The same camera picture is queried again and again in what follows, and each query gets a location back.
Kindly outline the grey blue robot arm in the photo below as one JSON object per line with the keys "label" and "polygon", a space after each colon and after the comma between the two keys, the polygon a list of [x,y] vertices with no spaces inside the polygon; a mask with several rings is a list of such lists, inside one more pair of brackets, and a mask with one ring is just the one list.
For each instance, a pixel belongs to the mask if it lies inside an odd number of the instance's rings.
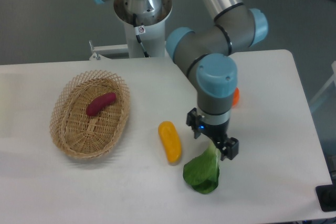
{"label": "grey blue robot arm", "polygon": [[[94,0],[98,4],[109,0]],[[114,12],[124,25],[130,58],[169,55],[197,91],[197,107],[186,123],[195,137],[205,135],[222,159],[238,154],[239,142],[227,136],[237,87],[237,67],[231,54],[262,41],[268,22],[258,9],[242,0],[203,0],[213,26],[203,33],[181,27],[165,35],[171,0],[113,0]]]}

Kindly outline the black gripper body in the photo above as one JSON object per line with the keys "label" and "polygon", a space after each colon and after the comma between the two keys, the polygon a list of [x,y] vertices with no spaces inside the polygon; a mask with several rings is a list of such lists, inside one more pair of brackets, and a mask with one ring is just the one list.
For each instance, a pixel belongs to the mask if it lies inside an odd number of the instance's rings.
{"label": "black gripper body", "polygon": [[228,110],[220,115],[210,115],[201,109],[193,108],[187,114],[186,124],[191,127],[195,139],[203,134],[214,143],[216,148],[229,148],[231,140],[227,136],[227,129],[230,113],[231,110]]}

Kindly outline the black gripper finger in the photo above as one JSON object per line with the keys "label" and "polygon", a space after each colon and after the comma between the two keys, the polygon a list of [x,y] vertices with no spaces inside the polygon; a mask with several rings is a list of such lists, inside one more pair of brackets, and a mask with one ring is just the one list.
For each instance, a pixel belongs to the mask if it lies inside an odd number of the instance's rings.
{"label": "black gripper finger", "polygon": [[215,146],[220,151],[220,160],[232,160],[239,153],[239,140],[234,137],[226,137],[215,142]]}

